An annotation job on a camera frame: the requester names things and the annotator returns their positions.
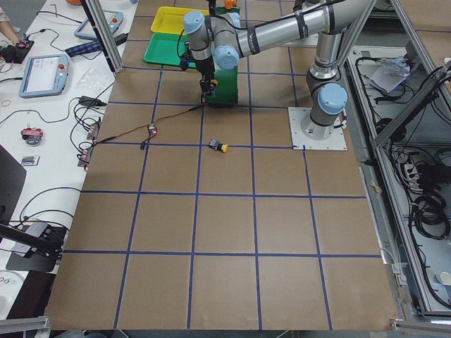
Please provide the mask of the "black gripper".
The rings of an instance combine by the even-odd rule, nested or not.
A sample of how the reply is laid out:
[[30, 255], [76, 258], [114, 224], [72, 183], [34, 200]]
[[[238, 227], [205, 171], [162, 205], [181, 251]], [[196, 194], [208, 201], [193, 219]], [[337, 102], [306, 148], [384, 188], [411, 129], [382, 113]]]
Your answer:
[[202, 104], [206, 102], [206, 98], [209, 97], [208, 88], [209, 82], [214, 74], [214, 59], [213, 56], [210, 55], [207, 58], [198, 59], [194, 57], [194, 51], [191, 49], [186, 49], [186, 51], [180, 56], [179, 67], [181, 70], [185, 71], [189, 68], [189, 64], [194, 63], [195, 68], [202, 74], [202, 77], [199, 81], [199, 85], [201, 88], [201, 96], [200, 101]]
[[216, 12], [216, 0], [208, 0], [208, 6], [209, 6], [210, 13]]

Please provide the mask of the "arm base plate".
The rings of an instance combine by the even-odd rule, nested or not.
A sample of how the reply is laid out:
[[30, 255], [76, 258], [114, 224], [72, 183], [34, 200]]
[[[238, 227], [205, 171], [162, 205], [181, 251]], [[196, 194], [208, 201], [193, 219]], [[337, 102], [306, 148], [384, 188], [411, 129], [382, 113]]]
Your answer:
[[294, 150], [346, 151], [342, 121], [337, 115], [332, 125], [316, 125], [310, 107], [288, 107], [290, 133]]

